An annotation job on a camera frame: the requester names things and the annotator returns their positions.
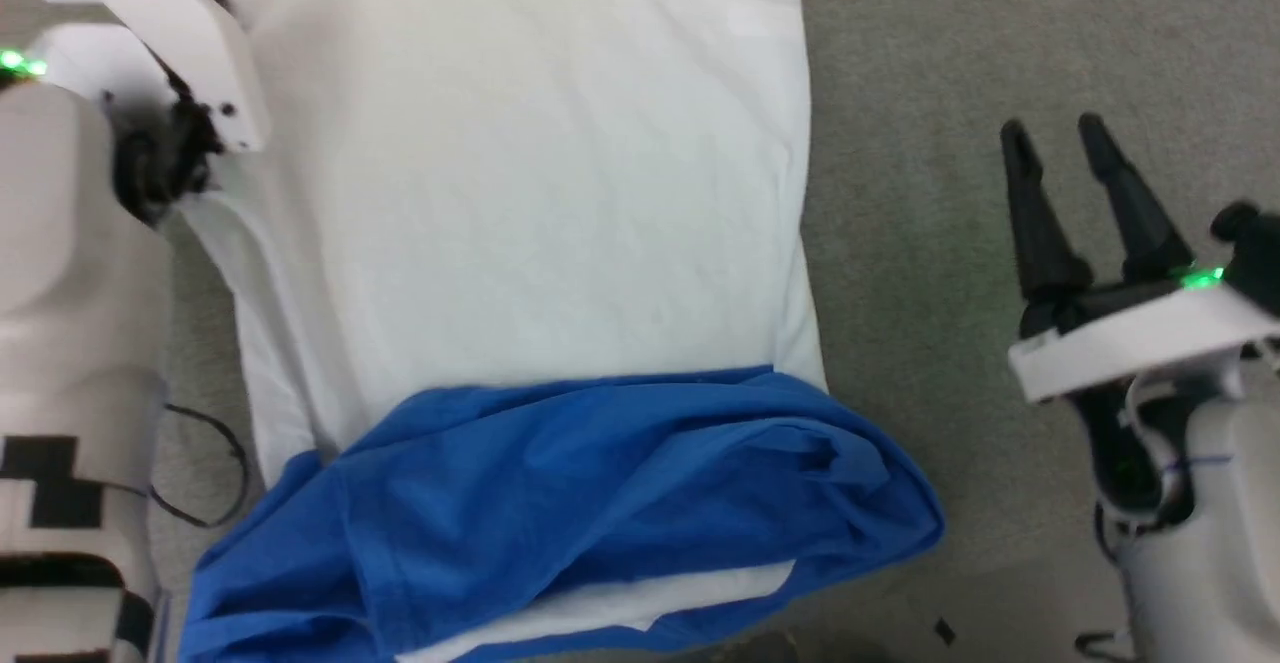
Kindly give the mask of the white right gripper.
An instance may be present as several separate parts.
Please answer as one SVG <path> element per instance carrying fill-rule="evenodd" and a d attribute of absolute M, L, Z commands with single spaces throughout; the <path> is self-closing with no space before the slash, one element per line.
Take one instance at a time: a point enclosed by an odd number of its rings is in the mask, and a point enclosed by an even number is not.
<path fill-rule="evenodd" d="M 1076 127 L 1114 212 L 1125 283 L 1091 288 L 1093 273 L 1053 212 L 1027 127 L 1005 122 L 1009 221 L 1028 303 L 1007 362 L 1023 397 L 1052 401 L 1275 339 L 1277 303 L 1251 297 L 1222 271 L 1181 275 L 1193 268 L 1192 250 L 1102 116 L 1083 113 Z"/>

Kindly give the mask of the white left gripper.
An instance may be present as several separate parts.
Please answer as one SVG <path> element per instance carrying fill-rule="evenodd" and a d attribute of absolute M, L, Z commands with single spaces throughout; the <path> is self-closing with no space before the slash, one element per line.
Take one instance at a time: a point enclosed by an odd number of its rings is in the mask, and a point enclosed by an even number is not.
<path fill-rule="evenodd" d="M 90 166 L 122 207 L 155 225 L 212 184 L 212 160 L 257 154 L 270 115 L 250 38 L 227 0 L 42 0 L 101 6 L 111 20 L 67 22 L 29 49 L 4 49 L 3 93 L 51 86 L 82 102 L 58 124 L 49 113 L 3 104 L 3 142 L 45 125 L 45 140 L 96 136 L 105 160 Z"/>

